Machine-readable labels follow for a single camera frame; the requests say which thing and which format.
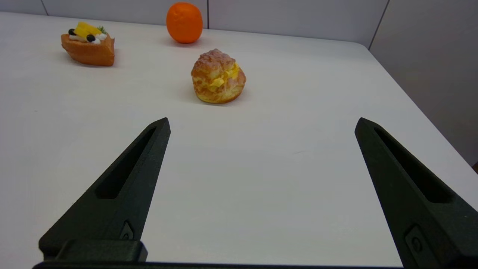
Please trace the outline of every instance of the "screw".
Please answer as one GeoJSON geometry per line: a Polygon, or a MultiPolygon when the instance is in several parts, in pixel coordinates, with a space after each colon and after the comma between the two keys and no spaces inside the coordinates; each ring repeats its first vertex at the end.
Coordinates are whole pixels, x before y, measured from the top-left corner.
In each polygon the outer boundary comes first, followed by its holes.
{"type": "Polygon", "coordinates": [[[412,238],[412,246],[413,246],[413,249],[418,253],[420,253],[423,250],[422,242],[420,242],[420,240],[417,237],[412,238]]]}

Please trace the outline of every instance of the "cream filling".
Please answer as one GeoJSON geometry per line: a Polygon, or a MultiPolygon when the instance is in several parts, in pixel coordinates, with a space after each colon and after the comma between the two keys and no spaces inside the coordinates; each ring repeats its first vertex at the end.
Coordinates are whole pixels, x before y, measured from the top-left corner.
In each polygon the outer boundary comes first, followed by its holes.
{"type": "Polygon", "coordinates": [[[221,87],[228,78],[237,79],[239,73],[239,65],[234,63],[230,70],[224,71],[221,77],[214,79],[209,85],[209,90],[214,92],[218,87],[221,87]]]}
{"type": "MultiPolygon", "coordinates": [[[[86,40],[85,38],[77,36],[77,35],[70,35],[70,39],[71,40],[78,40],[78,41],[81,41],[81,42],[88,42],[88,40],[86,40]]],[[[105,39],[106,39],[105,34],[97,34],[97,35],[95,35],[95,40],[93,42],[88,42],[88,43],[99,45],[99,44],[101,44],[101,40],[105,40],[105,39]]]]}

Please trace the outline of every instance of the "black berry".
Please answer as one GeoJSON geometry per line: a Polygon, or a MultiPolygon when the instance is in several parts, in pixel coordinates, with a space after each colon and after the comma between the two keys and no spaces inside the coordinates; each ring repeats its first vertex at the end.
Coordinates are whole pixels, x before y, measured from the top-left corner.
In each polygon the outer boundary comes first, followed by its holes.
{"type": "Polygon", "coordinates": [[[92,35],[92,34],[87,35],[87,40],[88,40],[88,42],[93,42],[95,39],[96,39],[96,38],[95,38],[94,35],[92,35]]]}

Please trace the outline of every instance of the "toy orange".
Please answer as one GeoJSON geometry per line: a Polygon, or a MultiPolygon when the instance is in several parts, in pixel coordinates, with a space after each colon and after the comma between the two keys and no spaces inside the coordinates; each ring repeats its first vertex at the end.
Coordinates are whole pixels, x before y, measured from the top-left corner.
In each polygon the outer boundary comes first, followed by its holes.
{"type": "Polygon", "coordinates": [[[171,37],[177,42],[192,43],[203,32],[201,11],[191,3],[176,3],[168,10],[166,26],[171,37]]]}

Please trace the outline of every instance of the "yellow cream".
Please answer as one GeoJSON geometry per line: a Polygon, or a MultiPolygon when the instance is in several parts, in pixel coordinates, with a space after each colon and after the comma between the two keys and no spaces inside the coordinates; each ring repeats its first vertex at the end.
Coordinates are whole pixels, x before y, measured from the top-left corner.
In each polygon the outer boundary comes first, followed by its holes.
{"type": "Polygon", "coordinates": [[[224,71],[221,77],[216,78],[211,82],[211,84],[209,85],[209,90],[216,91],[217,88],[221,87],[227,81],[228,78],[236,79],[238,77],[238,73],[239,65],[237,63],[234,63],[230,70],[224,71]]]}

